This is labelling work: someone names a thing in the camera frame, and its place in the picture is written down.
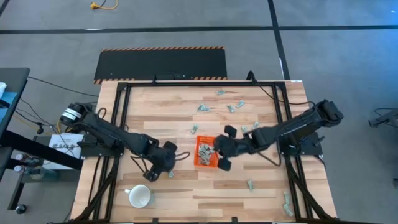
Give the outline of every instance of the black metal frame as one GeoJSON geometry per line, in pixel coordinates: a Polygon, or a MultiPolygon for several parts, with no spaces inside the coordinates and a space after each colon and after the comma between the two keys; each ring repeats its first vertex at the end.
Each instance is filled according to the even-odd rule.
{"type": "MultiPolygon", "coordinates": [[[[111,118],[111,123],[115,124],[116,122],[116,115],[118,113],[118,108],[119,108],[119,102],[120,102],[120,97],[121,97],[121,92],[125,90],[125,95],[124,95],[124,104],[123,104],[123,110],[122,110],[122,115],[121,115],[121,122],[120,122],[120,127],[124,128],[124,125],[126,124],[126,115],[127,115],[127,109],[129,106],[129,99],[130,99],[130,93],[131,93],[131,88],[132,87],[171,87],[171,86],[257,86],[257,83],[254,83],[251,80],[252,77],[248,76],[248,81],[238,81],[238,82],[226,82],[226,81],[179,81],[179,82],[169,82],[169,81],[156,81],[154,78],[151,82],[134,82],[134,83],[118,83],[118,87],[116,90],[116,96],[115,96],[115,101],[114,101],[114,106],[113,106],[113,112],[112,112],[112,118],[111,118]]],[[[272,88],[272,94],[274,96],[274,104],[275,104],[275,110],[276,110],[276,115],[277,115],[277,120],[279,123],[283,122],[282,120],[282,112],[280,109],[280,103],[279,103],[279,98],[277,94],[277,89],[279,88],[282,91],[282,96],[284,99],[284,106],[287,115],[287,118],[290,119],[292,118],[291,112],[290,112],[290,107],[289,107],[289,101],[287,99],[287,91],[285,87],[285,82],[258,82],[261,86],[269,86],[272,88]]],[[[103,183],[105,180],[105,175],[106,171],[108,170],[108,161],[109,158],[105,157],[106,160],[103,162],[103,167],[101,170],[101,176],[100,176],[100,182],[99,186],[103,183]]],[[[291,163],[290,156],[284,156],[285,162],[286,163],[291,163]]],[[[296,158],[296,163],[297,163],[297,169],[299,176],[306,187],[305,183],[305,176],[304,176],[304,171],[303,171],[303,166],[302,166],[302,161],[300,156],[297,156],[296,158]]],[[[292,180],[292,178],[289,175],[289,170],[288,172],[288,180],[289,180],[289,187],[290,191],[292,194],[292,203],[294,206],[294,213],[295,213],[295,218],[298,220],[301,218],[300,215],[300,208],[299,208],[299,203],[298,203],[298,198],[297,198],[297,192],[295,188],[295,184],[292,180]]],[[[108,202],[106,205],[106,214],[104,219],[98,219],[98,215],[100,212],[100,206],[101,206],[101,201],[99,204],[96,205],[96,209],[94,212],[93,220],[87,220],[88,221],[110,221],[111,218],[111,212],[112,212],[112,206],[113,206],[113,198],[114,198],[114,191],[115,191],[115,186],[116,186],[116,178],[112,181],[110,187],[109,187],[109,195],[108,195],[108,202]]],[[[307,217],[313,218],[312,216],[312,210],[306,201],[305,202],[305,208],[307,211],[307,217]]]]}

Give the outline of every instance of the wooden table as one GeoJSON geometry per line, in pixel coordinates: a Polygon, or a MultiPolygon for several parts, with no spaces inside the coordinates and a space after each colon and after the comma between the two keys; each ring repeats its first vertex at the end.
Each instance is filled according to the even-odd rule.
{"type": "MultiPolygon", "coordinates": [[[[111,119],[116,85],[117,82],[103,82],[99,95],[97,110],[105,107],[108,110],[105,119],[108,121],[111,119]]],[[[286,85],[290,102],[307,101],[303,83],[286,81],[286,85]]],[[[265,90],[272,94],[271,88],[265,87],[265,90]]],[[[296,116],[307,108],[307,105],[292,105],[292,114],[296,116]]],[[[282,208],[284,191],[290,194],[283,162],[276,167],[258,155],[242,155],[232,158],[230,172],[193,165],[196,135],[217,136],[223,133],[225,125],[231,124],[238,129],[237,137],[241,137],[240,127],[251,129],[255,121],[259,121],[260,126],[277,124],[274,101],[256,86],[133,87],[126,118],[129,131],[146,133],[159,139],[161,144],[171,141],[178,146],[177,153],[190,151],[192,154],[176,163],[173,178],[163,173],[158,181],[150,183],[142,177],[142,172],[126,150],[119,165],[111,222],[151,222],[154,217],[158,217],[160,222],[221,222],[230,221],[235,216],[240,222],[294,221],[294,217],[286,215],[282,208]],[[217,95],[216,90],[225,90],[226,93],[217,95]],[[234,106],[239,100],[244,100],[245,105],[231,114],[226,105],[234,106]],[[197,112],[201,103],[208,105],[211,112],[197,112]],[[199,128],[192,135],[190,130],[194,124],[199,128]],[[248,179],[254,182],[252,192],[246,183],[248,179]],[[147,208],[130,206],[128,194],[124,192],[124,189],[138,184],[148,186],[154,193],[154,203],[147,208]]],[[[275,144],[264,154],[276,161],[275,144]]],[[[89,158],[84,161],[72,218],[87,205],[96,160],[89,158]]],[[[309,191],[327,213],[336,216],[322,163],[313,156],[302,156],[302,160],[309,191]]],[[[98,186],[100,167],[94,192],[98,186]]],[[[297,191],[301,214],[305,217],[302,195],[299,189],[297,191]]],[[[106,192],[103,197],[100,218],[104,217],[107,195],[106,192]]]]}

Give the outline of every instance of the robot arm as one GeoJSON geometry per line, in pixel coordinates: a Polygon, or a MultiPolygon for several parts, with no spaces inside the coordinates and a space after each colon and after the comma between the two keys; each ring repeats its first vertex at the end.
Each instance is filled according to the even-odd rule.
{"type": "Polygon", "coordinates": [[[273,127],[256,128],[243,134],[242,139],[236,139],[236,129],[225,127],[225,135],[215,139],[215,150],[223,158],[219,159],[218,167],[225,171],[231,168],[229,157],[244,153],[254,154],[266,150],[282,136],[292,134],[295,139],[303,139],[320,127],[336,126],[343,119],[343,114],[334,102],[323,100],[304,113],[273,127]]]}
{"type": "Polygon", "coordinates": [[[153,182],[161,172],[170,172],[175,165],[177,146],[166,142],[159,147],[159,140],[146,134],[129,133],[101,119],[93,112],[90,104],[72,103],[60,118],[62,124],[76,131],[86,131],[97,141],[109,149],[123,145],[133,154],[152,163],[150,170],[144,171],[144,177],[153,182]]]}

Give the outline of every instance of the bracket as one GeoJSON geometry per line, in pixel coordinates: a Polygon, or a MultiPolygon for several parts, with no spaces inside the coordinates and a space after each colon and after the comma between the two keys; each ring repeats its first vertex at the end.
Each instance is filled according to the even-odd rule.
{"type": "Polygon", "coordinates": [[[317,132],[308,135],[305,139],[298,142],[293,134],[288,134],[279,138],[281,154],[289,156],[298,155],[322,155],[321,141],[324,136],[319,137],[317,132]]]}
{"type": "Polygon", "coordinates": [[[121,143],[118,146],[114,146],[112,149],[109,149],[107,147],[103,147],[102,144],[90,134],[85,134],[83,141],[78,142],[78,145],[81,147],[80,156],[83,157],[118,157],[123,156],[124,152],[124,146],[121,143]]]}

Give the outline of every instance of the white cup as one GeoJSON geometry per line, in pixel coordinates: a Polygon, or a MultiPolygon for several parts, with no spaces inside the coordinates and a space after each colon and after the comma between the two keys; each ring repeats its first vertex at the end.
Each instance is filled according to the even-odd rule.
{"type": "Polygon", "coordinates": [[[145,185],[137,185],[131,190],[124,190],[124,192],[129,194],[130,204],[133,207],[144,208],[150,202],[151,192],[145,185]]]}

